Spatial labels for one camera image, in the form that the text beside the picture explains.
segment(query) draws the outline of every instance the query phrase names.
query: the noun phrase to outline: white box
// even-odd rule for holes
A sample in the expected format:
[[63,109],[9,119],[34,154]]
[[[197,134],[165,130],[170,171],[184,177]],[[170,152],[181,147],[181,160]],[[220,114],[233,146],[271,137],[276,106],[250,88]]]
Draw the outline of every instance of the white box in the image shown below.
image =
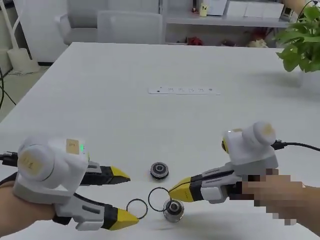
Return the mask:
[[203,4],[207,5],[207,15],[222,16],[225,12],[227,0],[203,0]]
[[262,18],[265,5],[265,2],[248,2],[244,16],[251,18]]
[[244,17],[248,2],[245,1],[230,1],[226,15],[229,17]]
[[270,19],[279,19],[284,9],[284,4],[278,2],[266,2],[262,17]]

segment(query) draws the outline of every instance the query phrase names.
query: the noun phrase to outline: metal bearing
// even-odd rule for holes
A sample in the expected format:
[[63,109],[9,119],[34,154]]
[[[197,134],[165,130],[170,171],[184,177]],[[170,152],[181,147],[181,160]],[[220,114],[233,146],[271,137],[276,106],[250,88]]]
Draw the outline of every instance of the metal bearing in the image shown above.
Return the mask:
[[185,207],[181,201],[168,199],[163,205],[163,215],[171,223],[179,222],[183,216]]
[[156,162],[152,164],[150,174],[154,179],[163,180],[169,175],[169,168],[163,162]]

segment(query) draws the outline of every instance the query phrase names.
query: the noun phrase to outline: rubber ring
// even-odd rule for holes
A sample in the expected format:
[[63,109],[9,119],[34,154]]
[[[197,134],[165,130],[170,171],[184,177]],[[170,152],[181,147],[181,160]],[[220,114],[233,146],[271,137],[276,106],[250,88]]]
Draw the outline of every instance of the rubber ring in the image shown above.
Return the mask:
[[151,192],[149,193],[149,196],[148,196],[148,204],[149,204],[149,206],[150,206],[150,208],[152,209],[152,210],[154,210],[154,211],[156,211],[156,212],[158,212],[158,213],[163,213],[164,211],[166,211],[167,209],[168,209],[168,207],[166,207],[166,208],[164,208],[164,209],[162,209],[162,210],[159,210],[159,209],[155,209],[152,205],[151,205],[151,203],[150,203],[150,197],[151,197],[151,194],[155,191],[155,190],[158,190],[158,189],[162,189],[162,190],[165,190],[167,193],[168,193],[168,195],[169,195],[169,191],[166,189],[166,188],[164,188],[164,187],[156,187],[156,188],[154,188],[154,189],[152,189],[151,190]]
[[132,204],[133,202],[142,202],[145,205],[145,213],[144,213],[144,215],[141,216],[141,217],[137,217],[137,219],[141,220],[145,216],[147,216],[147,214],[148,214],[148,205],[144,200],[142,200],[140,198],[135,198],[135,199],[132,199],[130,202],[128,202],[128,204],[126,205],[125,210],[128,212],[129,205]]

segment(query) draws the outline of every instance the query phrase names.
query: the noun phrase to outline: table surface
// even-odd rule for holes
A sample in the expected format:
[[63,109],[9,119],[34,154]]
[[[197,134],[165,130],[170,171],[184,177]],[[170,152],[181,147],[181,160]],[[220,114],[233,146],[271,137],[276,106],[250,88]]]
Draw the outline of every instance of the table surface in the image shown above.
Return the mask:
[[[169,188],[228,162],[221,148],[228,129],[269,121],[279,139],[317,146],[320,97],[299,89],[299,71],[285,72],[275,52],[73,43],[0,124],[0,150],[17,151],[25,137],[37,133],[85,137],[92,161],[119,167],[132,181],[82,187],[79,193],[125,208],[132,198],[146,200],[153,187]],[[159,86],[210,87],[220,95],[148,94],[148,88]],[[319,153],[288,147],[277,156],[281,174],[320,187]],[[155,162],[166,163],[170,172],[158,184],[149,174]],[[0,177],[14,170],[3,166]],[[155,203],[161,205],[168,196],[157,194],[162,196]],[[175,225],[149,210],[138,225],[120,231],[78,232],[73,225],[39,222],[5,239],[138,240],[151,235],[154,240],[318,239],[298,224],[284,226],[250,201],[188,203]]]

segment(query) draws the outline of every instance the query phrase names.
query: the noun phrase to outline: white power strip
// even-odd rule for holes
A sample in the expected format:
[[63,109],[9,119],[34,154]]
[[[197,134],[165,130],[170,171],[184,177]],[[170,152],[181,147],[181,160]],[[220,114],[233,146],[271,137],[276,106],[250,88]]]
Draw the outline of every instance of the white power strip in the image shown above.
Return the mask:
[[159,86],[148,89],[149,94],[178,94],[178,95],[220,95],[211,87],[167,87]]

